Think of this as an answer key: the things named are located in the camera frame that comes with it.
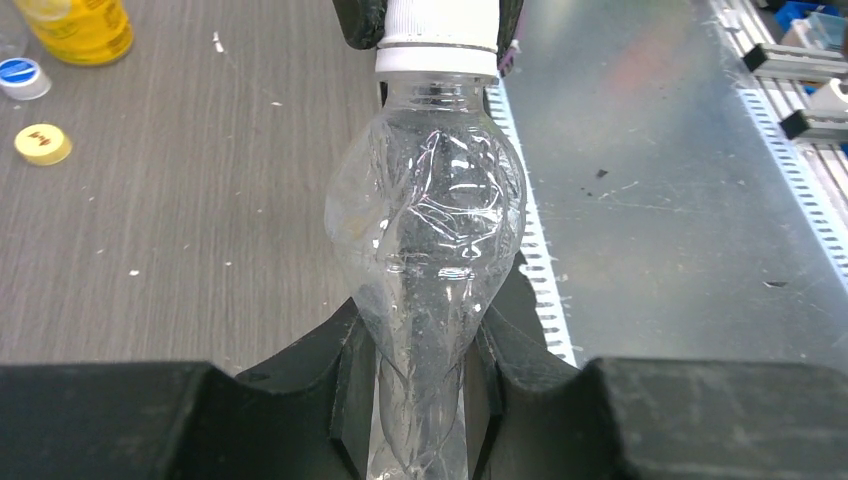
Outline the blue Pocari Sweat cap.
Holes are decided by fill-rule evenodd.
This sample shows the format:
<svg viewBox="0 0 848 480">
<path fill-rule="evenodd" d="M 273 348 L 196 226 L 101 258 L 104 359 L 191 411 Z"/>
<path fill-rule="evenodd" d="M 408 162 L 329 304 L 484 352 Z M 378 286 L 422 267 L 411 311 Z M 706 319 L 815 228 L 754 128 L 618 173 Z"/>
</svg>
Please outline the blue Pocari Sweat cap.
<svg viewBox="0 0 848 480">
<path fill-rule="evenodd" d="M 34 60 L 16 57 L 1 62 L 1 90 L 10 98 L 20 101 L 38 99 L 46 95 L 52 81 Z"/>
</svg>

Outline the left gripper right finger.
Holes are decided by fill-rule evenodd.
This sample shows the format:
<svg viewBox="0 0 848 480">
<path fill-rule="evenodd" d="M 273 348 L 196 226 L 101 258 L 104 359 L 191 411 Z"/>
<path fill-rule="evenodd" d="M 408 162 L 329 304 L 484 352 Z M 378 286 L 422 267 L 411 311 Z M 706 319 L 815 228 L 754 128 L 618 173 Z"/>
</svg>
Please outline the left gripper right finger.
<svg viewBox="0 0 848 480">
<path fill-rule="evenodd" d="M 843 479 L 847 377 L 801 363 L 599 357 L 489 310 L 466 356 L 473 479 Z"/>
</svg>

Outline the clear plastic bottle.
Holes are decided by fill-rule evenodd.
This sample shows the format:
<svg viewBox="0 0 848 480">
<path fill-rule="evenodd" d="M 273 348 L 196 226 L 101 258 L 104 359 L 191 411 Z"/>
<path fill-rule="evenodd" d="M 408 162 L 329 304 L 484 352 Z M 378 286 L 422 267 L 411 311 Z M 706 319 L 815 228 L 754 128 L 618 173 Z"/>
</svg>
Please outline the clear plastic bottle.
<svg viewBox="0 0 848 480">
<path fill-rule="evenodd" d="M 1 60 L 22 57 L 27 49 L 28 29 L 11 1 L 1 2 Z"/>
</svg>

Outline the yellow bottle cap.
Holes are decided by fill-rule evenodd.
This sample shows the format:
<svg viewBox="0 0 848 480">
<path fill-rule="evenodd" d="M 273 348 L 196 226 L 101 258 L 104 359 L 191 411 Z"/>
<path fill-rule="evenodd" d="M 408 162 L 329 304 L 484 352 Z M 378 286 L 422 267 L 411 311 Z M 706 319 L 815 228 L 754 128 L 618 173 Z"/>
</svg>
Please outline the yellow bottle cap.
<svg viewBox="0 0 848 480">
<path fill-rule="evenodd" d="M 71 154 L 73 143 L 60 128 L 40 123 L 22 129 L 14 138 L 14 148 L 30 164 L 52 166 Z"/>
</svg>

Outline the yellow juice bottle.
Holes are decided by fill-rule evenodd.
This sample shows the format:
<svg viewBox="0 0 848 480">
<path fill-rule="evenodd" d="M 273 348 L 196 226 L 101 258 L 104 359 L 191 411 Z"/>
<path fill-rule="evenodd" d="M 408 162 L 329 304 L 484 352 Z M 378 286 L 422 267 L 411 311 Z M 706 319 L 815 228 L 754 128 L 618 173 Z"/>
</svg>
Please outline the yellow juice bottle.
<svg viewBox="0 0 848 480">
<path fill-rule="evenodd" d="M 132 48 L 134 30 L 120 0 L 16 0 L 34 36 L 58 60 L 102 66 Z"/>
</svg>

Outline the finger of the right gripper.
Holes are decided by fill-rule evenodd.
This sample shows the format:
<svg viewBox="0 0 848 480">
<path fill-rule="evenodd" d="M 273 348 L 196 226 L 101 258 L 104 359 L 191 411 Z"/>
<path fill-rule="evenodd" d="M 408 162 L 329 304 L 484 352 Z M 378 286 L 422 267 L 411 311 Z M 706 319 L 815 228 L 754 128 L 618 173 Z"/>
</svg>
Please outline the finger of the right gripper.
<svg viewBox="0 0 848 480">
<path fill-rule="evenodd" d="M 497 36 L 497 47 L 499 57 L 505 57 L 507 51 L 516 38 L 519 20 L 521 19 L 523 0 L 500 0 L 499 30 Z"/>
<path fill-rule="evenodd" d="M 345 42 L 356 50 L 370 50 L 384 35 L 387 0 L 332 1 Z"/>
</svg>

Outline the clear bottle blue cap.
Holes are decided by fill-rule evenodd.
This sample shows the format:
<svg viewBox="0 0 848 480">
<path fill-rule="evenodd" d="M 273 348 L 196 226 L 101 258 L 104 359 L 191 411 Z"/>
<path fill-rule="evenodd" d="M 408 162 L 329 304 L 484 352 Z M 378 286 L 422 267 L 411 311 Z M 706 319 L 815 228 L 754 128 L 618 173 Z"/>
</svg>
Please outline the clear bottle blue cap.
<svg viewBox="0 0 848 480">
<path fill-rule="evenodd" d="M 464 479 L 464 356 L 521 244 L 524 169 L 484 108 L 493 53 L 395 45 L 375 70 L 386 101 L 333 175 L 324 222 L 379 354 L 376 467 Z"/>
</svg>

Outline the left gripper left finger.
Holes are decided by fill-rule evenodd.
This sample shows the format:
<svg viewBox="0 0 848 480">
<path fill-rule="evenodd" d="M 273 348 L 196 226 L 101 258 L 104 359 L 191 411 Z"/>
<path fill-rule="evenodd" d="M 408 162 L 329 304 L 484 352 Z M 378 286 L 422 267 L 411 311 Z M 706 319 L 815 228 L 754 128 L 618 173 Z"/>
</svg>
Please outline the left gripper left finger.
<svg viewBox="0 0 848 480">
<path fill-rule="evenodd" d="M 356 479 L 333 426 L 356 308 L 232 376 L 206 361 L 5 365 L 5 479 Z"/>
</svg>

